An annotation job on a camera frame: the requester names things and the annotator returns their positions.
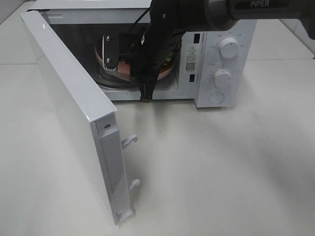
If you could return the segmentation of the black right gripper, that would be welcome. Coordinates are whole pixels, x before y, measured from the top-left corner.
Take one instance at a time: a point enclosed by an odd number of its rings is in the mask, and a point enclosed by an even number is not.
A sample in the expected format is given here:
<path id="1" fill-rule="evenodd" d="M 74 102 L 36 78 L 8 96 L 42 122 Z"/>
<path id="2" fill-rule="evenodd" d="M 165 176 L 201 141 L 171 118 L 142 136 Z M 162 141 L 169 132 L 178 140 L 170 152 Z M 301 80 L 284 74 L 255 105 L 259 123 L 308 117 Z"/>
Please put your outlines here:
<path id="1" fill-rule="evenodd" d="M 176 50 L 176 41 L 145 41 L 143 44 L 134 41 L 131 44 L 131 56 L 127 61 L 130 65 L 131 81 L 138 84 L 141 102 L 152 101 L 161 68 Z"/>

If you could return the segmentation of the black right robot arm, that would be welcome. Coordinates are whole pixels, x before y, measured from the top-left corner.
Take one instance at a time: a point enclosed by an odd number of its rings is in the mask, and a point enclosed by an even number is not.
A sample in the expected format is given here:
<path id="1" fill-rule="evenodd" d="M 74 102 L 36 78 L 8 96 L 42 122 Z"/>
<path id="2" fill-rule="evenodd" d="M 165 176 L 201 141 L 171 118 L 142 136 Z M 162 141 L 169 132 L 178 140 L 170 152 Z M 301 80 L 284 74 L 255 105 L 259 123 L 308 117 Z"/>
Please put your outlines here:
<path id="1" fill-rule="evenodd" d="M 239 20 L 298 19 L 315 37 L 313 0 L 153 0 L 143 15 L 150 23 L 133 53 L 131 70 L 140 83 L 155 84 L 164 59 L 194 31 L 227 31 Z"/>

